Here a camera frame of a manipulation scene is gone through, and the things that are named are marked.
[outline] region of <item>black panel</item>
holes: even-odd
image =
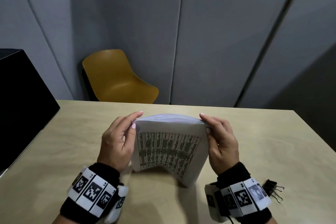
[[[60,109],[23,50],[0,49],[0,172]]]

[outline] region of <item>wooden table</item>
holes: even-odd
[[[51,223],[66,189],[83,165],[95,162],[101,134],[117,116],[200,112],[228,119],[239,141],[240,159],[260,183],[286,189],[283,204],[270,210],[279,223],[335,223],[336,153],[293,111],[200,106],[58,101],[61,110],[0,179],[0,223]],[[24,136],[18,124],[15,135]],[[216,180],[207,161],[191,189],[168,173],[149,170],[122,175],[129,193],[118,224],[213,223],[204,185]]]

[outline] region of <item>bent paper stack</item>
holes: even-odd
[[[185,186],[193,185],[208,157],[205,123],[181,114],[158,114],[135,123],[133,170],[162,166]]]

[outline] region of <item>chair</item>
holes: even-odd
[[[133,73],[122,50],[95,52],[82,64],[99,101],[152,104],[159,94]]]

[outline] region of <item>finger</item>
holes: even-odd
[[[119,116],[118,118],[116,118],[114,120],[114,122],[112,122],[112,124],[110,125],[110,127],[108,128],[108,130],[112,131],[119,123],[120,121],[123,119],[123,116]]]
[[[212,118],[216,121],[219,121],[223,125],[226,131],[228,131],[229,133],[233,133],[233,129],[228,120],[218,118],[218,117],[212,117]]]
[[[210,127],[214,130],[214,132],[217,133],[219,136],[223,138],[228,136],[228,132],[225,130],[225,128],[222,126],[222,124],[219,121],[203,113],[200,113],[199,116],[201,117],[203,121],[209,124]]]
[[[209,153],[210,152],[219,152],[218,145],[214,137],[211,135],[211,128],[206,128],[208,145],[209,145]]]
[[[124,147],[126,147],[126,149],[128,149],[132,153],[134,151],[135,137],[137,136],[137,131],[135,128],[136,128],[135,123],[133,123],[132,126],[129,127],[127,134],[125,136],[125,144],[124,144]]]
[[[116,126],[115,132],[116,133],[123,133],[125,132],[129,126],[135,121],[137,118],[141,117],[144,112],[133,112],[130,115],[123,118],[120,123]]]

